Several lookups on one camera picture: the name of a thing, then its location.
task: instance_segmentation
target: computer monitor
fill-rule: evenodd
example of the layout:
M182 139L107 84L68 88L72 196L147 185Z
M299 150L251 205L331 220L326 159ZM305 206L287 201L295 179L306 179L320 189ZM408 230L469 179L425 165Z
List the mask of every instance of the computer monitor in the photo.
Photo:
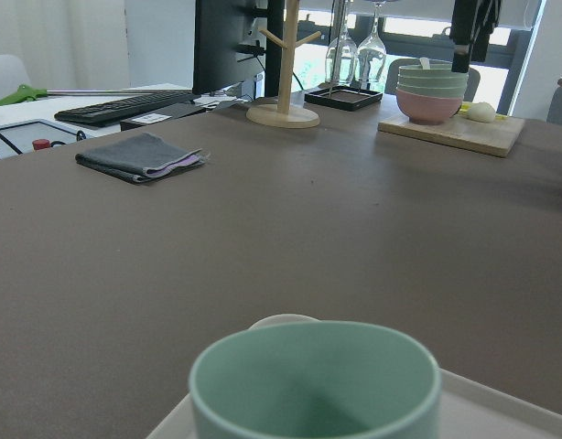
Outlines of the computer monitor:
M265 96L278 94L281 48L266 43L266 27L283 36L284 0L196 0L193 92L251 80L265 65Z

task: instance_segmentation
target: black tray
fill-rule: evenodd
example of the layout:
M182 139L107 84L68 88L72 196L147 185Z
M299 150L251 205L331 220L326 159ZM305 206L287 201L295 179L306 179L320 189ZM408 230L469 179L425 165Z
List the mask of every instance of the black tray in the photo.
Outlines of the black tray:
M382 98L383 94L379 91L358 90L346 85L337 85L331 88L331 96L330 89L320 89L306 93L304 100L317 105L353 112L371 103L378 102Z

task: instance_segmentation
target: black keyboard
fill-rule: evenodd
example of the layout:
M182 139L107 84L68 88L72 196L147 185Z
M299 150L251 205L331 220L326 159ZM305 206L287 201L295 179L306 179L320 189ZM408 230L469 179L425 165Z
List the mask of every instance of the black keyboard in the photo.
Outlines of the black keyboard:
M152 112L158 108L167 107L173 103L193 103L199 98L190 90L166 90L147 93L132 98L121 99L87 107L74 108L57 112L55 118L58 121L70 123L83 123L93 126L105 126L118 123L122 119L128 119L138 114Z

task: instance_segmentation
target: cloth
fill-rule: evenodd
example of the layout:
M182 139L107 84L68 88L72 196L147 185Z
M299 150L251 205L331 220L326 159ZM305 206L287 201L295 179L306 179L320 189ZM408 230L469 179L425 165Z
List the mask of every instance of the cloth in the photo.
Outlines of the cloth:
M199 151L188 152L167 144L156 135L142 133L79 153L76 162L129 183L145 183L165 177L176 169L185 171L203 165Z

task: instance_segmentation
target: green grabber tool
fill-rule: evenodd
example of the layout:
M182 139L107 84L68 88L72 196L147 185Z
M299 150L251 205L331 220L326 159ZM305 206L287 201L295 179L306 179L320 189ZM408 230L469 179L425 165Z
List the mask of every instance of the green grabber tool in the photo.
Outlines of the green grabber tool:
M9 94L0 100L1 105L9 105L11 103L20 103L27 101L36 101L37 98L46 98L48 96L105 96L105 95L133 95L157 93L164 90L155 89L139 89L139 90L45 90L34 89L30 85L21 84L13 94Z

